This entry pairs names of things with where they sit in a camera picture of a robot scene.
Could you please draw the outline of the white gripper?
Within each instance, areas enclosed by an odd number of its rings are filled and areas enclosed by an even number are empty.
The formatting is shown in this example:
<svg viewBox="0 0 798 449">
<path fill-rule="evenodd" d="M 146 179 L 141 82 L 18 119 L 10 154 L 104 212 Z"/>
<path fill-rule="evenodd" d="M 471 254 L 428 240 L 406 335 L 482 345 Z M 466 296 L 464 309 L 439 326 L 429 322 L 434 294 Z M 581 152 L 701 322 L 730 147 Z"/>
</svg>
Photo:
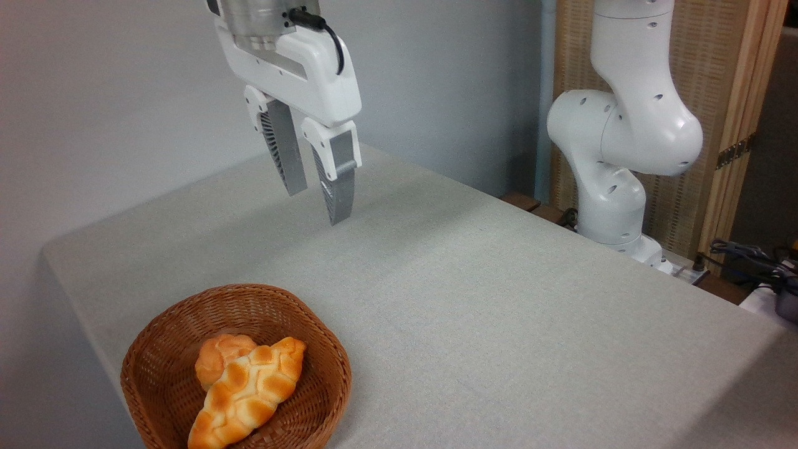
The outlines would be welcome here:
<svg viewBox="0 0 798 449">
<path fill-rule="evenodd" d="M 252 125 L 265 139 L 288 195 L 307 189 L 291 107 L 308 116 L 301 130 L 311 145 L 330 224 L 345 221 L 352 213 L 355 171 L 362 166 L 351 120 L 362 100 L 347 46 L 341 45 L 345 68 L 337 74 L 337 51 L 326 33 L 299 27 L 277 38 L 274 49 L 245 51 L 220 18 L 216 32 L 231 70 L 248 84 L 243 96 Z"/>
</svg>

